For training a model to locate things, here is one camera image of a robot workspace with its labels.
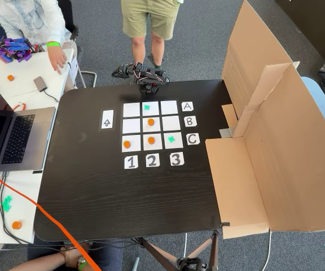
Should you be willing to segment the person's hand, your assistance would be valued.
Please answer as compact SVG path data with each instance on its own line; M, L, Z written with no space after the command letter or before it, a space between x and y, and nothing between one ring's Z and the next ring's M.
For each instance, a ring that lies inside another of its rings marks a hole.
M80 244L80 246L86 251L89 251L89 244L88 243L82 243ZM60 251L62 252L62 254L65 257L65 260L72 260L74 258L78 258L82 255L82 253L74 246L74 245L67 245L64 246L60 249Z
M47 47L47 53L53 70L61 74L60 69L64 67L67 60L64 51L58 45L51 45Z

